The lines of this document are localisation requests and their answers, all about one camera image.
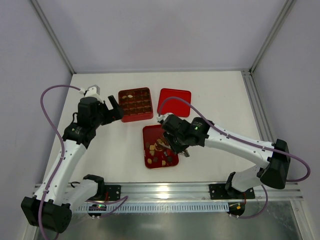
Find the metal serving tongs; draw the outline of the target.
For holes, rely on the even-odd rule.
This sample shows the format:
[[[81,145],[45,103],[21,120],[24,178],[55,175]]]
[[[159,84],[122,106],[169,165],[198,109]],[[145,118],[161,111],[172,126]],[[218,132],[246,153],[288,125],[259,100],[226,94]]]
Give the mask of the metal serving tongs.
[[[190,154],[187,149],[180,149],[179,147],[172,148],[169,144],[165,144],[162,142],[158,142],[158,144],[163,148],[171,150],[175,155],[181,155],[186,158],[190,157]]]

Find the red compartment chocolate box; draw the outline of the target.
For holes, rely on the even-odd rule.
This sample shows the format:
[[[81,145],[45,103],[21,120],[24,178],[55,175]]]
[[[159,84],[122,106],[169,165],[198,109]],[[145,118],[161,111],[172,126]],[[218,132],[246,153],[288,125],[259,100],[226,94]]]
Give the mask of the red compartment chocolate box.
[[[150,120],[153,118],[151,92],[148,87],[120,90],[118,92],[119,105],[124,110],[123,123]]]

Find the red box lid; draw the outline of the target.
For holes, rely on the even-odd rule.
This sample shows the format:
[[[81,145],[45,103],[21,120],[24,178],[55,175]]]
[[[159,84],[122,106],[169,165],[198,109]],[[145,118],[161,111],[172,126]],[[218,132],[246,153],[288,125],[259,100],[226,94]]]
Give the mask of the red box lid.
[[[162,88],[160,90],[157,113],[161,115],[166,113],[173,113],[178,117],[183,117],[183,118],[189,117],[190,107],[187,104],[177,99],[168,100],[164,104],[164,106],[161,108],[161,105],[164,102],[164,100],[170,97],[180,98],[190,104],[192,99],[192,93],[188,90]]]

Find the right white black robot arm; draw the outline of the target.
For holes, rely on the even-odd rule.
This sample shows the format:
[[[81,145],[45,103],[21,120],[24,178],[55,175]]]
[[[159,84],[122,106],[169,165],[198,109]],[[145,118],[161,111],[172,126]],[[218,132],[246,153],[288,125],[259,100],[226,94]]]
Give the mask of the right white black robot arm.
[[[291,162],[285,141],[278,139],[272,143],[243,137],[202,117],[188,122],[173,113],[166,113],[158,116],[157,122],[175,154],[187,155],[189,147],[200,146],[222,150],[254,164],[246,170],[229,174],[224,188],[231,198],[260,185],[276,190],[285,188]]]

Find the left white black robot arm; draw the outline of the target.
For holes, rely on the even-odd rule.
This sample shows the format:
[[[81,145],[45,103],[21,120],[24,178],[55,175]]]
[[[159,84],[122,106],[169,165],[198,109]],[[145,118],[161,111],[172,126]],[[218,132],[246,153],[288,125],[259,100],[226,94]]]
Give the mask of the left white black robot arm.
[[[121,120],[124,110],[113,95],[108,97],[112,109],[97,97],[80,99],[76,122],[72,122],[59,139],[59,155],[43,185],[32,197],[24,197],[21,209],[32,226],[42,230],[63,233],[69,226],[72,213],[87,200],[100,200],[106,195],[104,178],[87,174],[80,184],[66,192],[67,185],[78,162],[96,136],[98,127]]]

